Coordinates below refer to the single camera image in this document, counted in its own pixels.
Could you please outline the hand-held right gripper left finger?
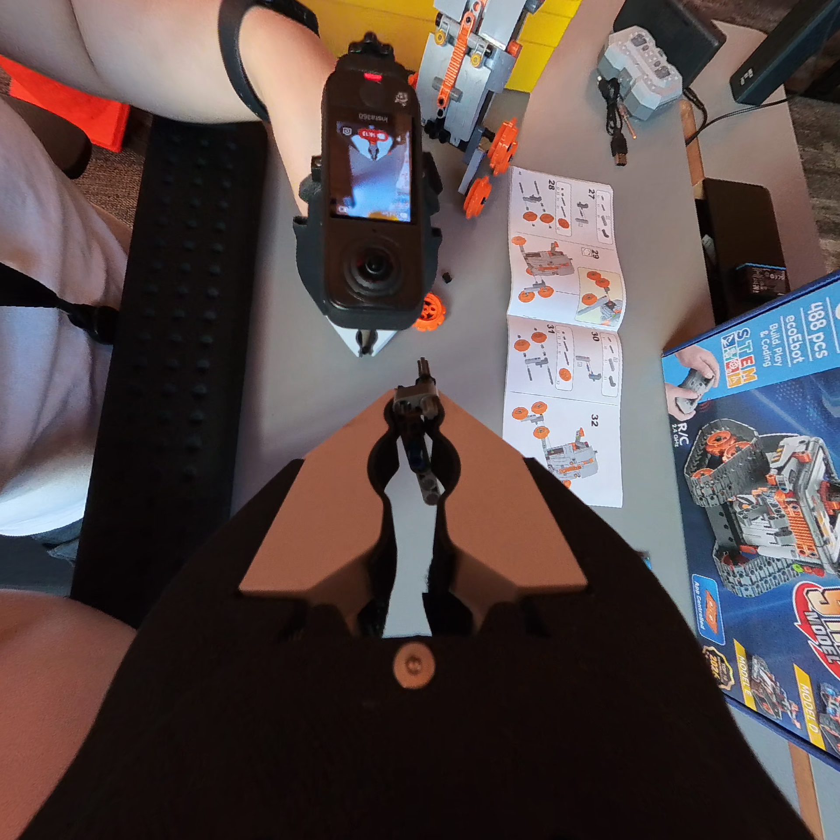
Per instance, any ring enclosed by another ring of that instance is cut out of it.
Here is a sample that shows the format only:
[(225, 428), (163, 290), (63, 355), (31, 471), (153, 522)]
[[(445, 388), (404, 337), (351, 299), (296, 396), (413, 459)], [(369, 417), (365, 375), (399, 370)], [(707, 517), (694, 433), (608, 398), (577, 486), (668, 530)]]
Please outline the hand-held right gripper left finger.
[(337, 606), (352, 631), (383, 635), (396, 577), (385, 488), (399, 467), (394, 389), (304, 458), (239, 589)]

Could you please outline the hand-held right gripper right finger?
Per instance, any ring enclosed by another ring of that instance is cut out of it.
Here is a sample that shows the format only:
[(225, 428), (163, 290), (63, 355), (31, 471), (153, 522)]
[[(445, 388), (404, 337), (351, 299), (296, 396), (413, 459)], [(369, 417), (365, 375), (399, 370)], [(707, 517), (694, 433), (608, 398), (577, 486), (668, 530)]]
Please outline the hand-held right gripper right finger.
[(521, 454), (446, 395), (427, 423), (444, 488), (423, 605), (434, 635), (469, 635), (492, 606), (580, 592), (585, 575)]

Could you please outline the small grey building block connector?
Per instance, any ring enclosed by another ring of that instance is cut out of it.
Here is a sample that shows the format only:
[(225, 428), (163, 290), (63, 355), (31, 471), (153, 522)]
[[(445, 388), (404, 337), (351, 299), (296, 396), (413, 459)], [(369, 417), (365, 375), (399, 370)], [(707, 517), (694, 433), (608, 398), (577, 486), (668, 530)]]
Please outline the small grey building block connector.
[(415, 474), (423, 501), (436, 506), (442, 495), (433, 472), (426, 446), (426, 436), (434, 435), (443, 419), (435, 378), (425, 358), (417, 363), (415, 385), (395, 389), (392, 413), (395, 427), (406, 453), (407, 463)]

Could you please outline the person's left forearm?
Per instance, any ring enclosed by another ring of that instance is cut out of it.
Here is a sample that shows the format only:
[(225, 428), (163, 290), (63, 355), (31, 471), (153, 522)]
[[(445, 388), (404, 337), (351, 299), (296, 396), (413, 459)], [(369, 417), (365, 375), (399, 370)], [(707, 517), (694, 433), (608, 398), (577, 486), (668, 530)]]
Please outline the person's left forearm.
[[(224, 68), (218, 1), (2, 1), (2, 55), (68, 86), (195, 123), (256, 120)], [(298, 188), (321, 151), (321, 102), (335, 57), (310, 30), (252, 7), (241, 24), (245, 74), (266, 106)]]

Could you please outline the grey desk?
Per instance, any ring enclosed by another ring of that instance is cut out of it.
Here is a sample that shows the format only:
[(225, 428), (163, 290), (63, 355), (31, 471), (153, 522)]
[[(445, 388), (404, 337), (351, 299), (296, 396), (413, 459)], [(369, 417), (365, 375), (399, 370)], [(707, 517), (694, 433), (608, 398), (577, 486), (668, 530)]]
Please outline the grey desk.
[[(618, 254), (628, 309), (621, 407), (624, 502), (595, 512), (637, 550), (686, 620), (692, 617), (677, 481), (659, 361), (671, 342), (713, 323), (679, 111), (643, 125), (629, 163), (615, 167), (594, 88), (596, 55), (621, 2), (582, 2), (530, 100), (499, 96), (524, 116), (515, 162), (539, 172), (611, 183)], [(264, 228), (248, 347), (244, 415), (234, 506), (244, 505), (289, 460), (305, 455), (381, 396), (412, 382), (416, 361), (431, 363), (441, 391), (495, 433), (501, 432), (510, 293), (508, 182), (468, 222), (442, 195), (441, 265), (454, 281), (438, 285), (448, 310), (428, 334), (405, 331), (371, 360), (358, 360), (324, 321), (298, 278), (291, 190), (270, 164)]]

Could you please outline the black dotted desk mat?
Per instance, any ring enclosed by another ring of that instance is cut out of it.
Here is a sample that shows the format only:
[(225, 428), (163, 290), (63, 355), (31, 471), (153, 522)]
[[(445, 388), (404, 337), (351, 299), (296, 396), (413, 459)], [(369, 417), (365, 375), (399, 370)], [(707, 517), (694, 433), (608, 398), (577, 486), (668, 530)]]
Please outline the black dotted desk mat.
[(132, 627), (230, 513), (266, 155), (153, 121), (70, 591)]

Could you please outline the white instruction booklet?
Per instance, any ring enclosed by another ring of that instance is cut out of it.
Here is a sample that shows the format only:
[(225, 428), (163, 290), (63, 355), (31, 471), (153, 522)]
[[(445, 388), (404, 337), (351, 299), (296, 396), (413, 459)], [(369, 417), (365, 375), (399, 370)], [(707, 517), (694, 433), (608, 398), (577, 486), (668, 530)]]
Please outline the white instruction booklet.
[(502, 436), (590, 506), (620, 508), (626, 292), (613, 190), (513, 167)]

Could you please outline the grey building block vehicle model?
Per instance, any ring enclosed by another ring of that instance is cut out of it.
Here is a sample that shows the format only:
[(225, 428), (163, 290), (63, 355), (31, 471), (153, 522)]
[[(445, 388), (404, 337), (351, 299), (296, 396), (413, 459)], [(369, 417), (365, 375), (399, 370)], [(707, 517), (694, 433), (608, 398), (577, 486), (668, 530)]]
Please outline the grey building block vehicle model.
[(495, 95), (504, 89), (521, 52), (519, 36), (542, 1), (436, 1), (435, 31), (428, 37), (419, 71), (410, 81), (423, 128), (432, 140), (464, 152), (467, 218), (480, 215), (490, 194), (486, 163), (493, 175), (507, 169), (518, 147), (515, 119), (498, 130), (485, 125)]

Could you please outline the yellow plastic bin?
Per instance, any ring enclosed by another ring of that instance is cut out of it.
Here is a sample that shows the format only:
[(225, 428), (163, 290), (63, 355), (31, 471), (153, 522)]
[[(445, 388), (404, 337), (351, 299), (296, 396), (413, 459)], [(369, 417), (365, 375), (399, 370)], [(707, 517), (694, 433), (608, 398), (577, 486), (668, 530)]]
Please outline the yellow plastic bin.
[[(437, 11), (432, 1), (304, 1), (318, 18), (322, 41), (335, 56), (346, 53), (352, 41), (374, 31), (393, 46), (396, 59), (418, 70), (428, 34), (434, 31)], [(547, 1), (530, 15), (518, 41), (521, 54), (507, 89), (531, 92), (546, 67), (580, 1)]]

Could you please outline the blue robot kit box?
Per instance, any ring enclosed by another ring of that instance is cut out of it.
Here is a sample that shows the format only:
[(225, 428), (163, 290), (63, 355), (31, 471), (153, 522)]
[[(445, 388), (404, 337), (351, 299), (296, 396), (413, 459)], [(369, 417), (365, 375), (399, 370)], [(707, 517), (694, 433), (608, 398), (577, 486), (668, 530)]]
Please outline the blue robot kit box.
[(838, 767), (838, 273), (664, 354), (696, 633), (726, 698)]

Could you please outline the black wrist band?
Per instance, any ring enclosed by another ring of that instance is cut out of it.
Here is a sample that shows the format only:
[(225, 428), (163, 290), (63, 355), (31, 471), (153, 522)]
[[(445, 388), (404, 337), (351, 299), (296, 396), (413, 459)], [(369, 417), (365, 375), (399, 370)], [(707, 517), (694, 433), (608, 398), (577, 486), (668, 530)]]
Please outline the black wrist band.
[(315, 35), (319, 21), (312, 10), (298, 1), (222, 1), (217, 16), (217, 35), (224, 68), (239, 99), (263, 122), (270, 120), (264, 103), (256, 95), (246, 76), (239, 49), (239, 30), (250, 8), (259, 6), (288, 18)]

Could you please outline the person's white clothing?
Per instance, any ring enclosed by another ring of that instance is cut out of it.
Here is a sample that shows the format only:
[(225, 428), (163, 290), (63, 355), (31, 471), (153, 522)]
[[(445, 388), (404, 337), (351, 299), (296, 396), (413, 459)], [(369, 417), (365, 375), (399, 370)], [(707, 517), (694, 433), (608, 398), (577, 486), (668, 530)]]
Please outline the person's white clothing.
[[(2, 263), (67, 301), (118, 308), (130, 237), (2, 102)], [(2, 534), (82, 518), (110, 356), (58, 310), (1, 309)]]

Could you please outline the person's leg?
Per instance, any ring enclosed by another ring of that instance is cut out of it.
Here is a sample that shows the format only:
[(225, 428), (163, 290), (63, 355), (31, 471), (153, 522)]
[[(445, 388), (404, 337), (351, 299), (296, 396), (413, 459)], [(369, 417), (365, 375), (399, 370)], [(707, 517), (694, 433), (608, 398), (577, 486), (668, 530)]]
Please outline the person's leg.
[(1, 838), (17, 838), (88, 735), (136, 632), (65, 597), (1, 591)]

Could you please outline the grey battery box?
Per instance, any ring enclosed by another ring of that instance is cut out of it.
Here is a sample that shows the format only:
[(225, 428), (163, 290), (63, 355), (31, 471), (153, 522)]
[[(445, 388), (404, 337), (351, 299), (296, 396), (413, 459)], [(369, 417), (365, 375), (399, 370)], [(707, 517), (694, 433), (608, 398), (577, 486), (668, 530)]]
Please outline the grey battery box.
[(644, 28), (609, 34), (597, 64), (598, 75), (617, 79), (629, 115), (647, 120), (679, 100), (684, 88), (679, 71)]

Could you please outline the orange object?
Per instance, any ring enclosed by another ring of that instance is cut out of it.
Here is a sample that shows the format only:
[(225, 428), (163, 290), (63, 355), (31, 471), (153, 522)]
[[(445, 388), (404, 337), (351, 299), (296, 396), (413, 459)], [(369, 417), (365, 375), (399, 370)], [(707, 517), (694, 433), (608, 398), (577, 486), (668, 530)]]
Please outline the orange object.
[(130, 115), (126, 103), (93, 96), (26, 68), (5, 56), (1, 66), (10, 76), (9, 95), (52, 112), (83, 130), (90, 141), (114, 153), (123, 147)]

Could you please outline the black rectangular device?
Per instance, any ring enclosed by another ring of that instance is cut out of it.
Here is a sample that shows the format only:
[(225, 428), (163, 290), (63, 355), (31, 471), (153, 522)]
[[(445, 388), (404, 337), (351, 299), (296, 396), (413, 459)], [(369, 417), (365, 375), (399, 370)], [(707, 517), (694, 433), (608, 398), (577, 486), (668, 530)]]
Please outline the black rectangular device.
[(766, 187), (706, 178), (696, 212), (716, 324), (790, 291)]

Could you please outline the dark flat box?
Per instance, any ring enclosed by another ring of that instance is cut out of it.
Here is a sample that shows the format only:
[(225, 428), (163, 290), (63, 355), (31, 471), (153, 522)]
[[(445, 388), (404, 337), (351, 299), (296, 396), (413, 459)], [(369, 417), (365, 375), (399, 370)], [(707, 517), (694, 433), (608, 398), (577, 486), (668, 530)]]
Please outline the dark flat box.
[(668, 62), (691, 85), (726, 42), (726, 35), (707, 16), (679, 1), (625, 1), (614, 20), (618, 33), (638, 26), (647, 30)]

